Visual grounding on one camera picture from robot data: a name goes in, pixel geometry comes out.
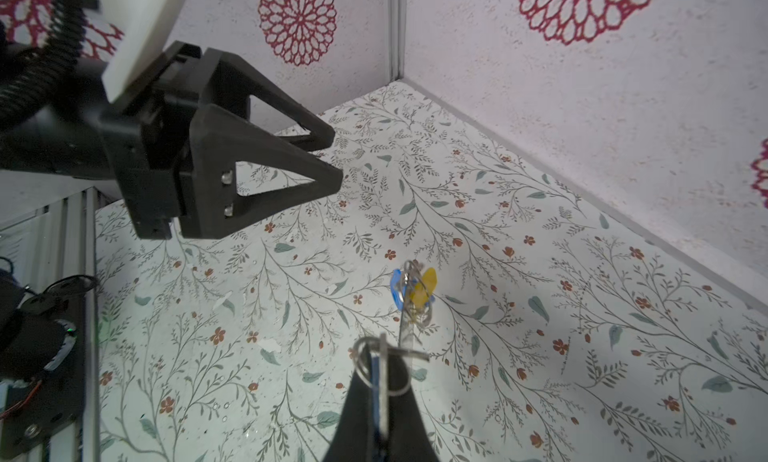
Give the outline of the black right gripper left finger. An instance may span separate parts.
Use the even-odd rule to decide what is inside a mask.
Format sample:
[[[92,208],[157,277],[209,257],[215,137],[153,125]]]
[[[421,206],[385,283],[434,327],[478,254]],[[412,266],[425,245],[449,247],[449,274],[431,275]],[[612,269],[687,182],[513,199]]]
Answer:
[[[324,461],[383,461],[378,377],[382,337],[363,337],[353,346],[353,373]]]

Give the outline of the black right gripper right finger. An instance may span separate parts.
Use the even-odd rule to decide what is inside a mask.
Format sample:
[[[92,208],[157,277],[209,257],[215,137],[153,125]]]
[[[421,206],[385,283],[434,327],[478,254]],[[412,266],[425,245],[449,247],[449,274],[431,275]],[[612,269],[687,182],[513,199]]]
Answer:
[[[437,461],[403,357],[390,351],[377,370],[377,460]]]

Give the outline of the keyring bunch with blue tags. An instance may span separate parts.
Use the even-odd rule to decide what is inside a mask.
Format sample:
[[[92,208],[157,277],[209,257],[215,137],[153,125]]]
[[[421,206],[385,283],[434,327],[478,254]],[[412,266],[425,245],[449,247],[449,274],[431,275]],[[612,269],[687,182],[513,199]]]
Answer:
[[[411,362],[430,356],[418,346],[417,331],[431,324],[437,275],[434,269],[411,259],[394,270],[390,292],[399,311],[397,343],[385,334],[359,339],[353,346],[355,375],[371,391],[374,439],[385,442],[391,432],[391,402],[411,390]]]

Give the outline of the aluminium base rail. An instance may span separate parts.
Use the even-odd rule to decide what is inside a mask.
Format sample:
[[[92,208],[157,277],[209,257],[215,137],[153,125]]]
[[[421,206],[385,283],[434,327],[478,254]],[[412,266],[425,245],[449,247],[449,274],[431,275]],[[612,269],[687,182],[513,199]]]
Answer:
[[[95,212],[76,192],[1,225],[1,458],[97,461]]]

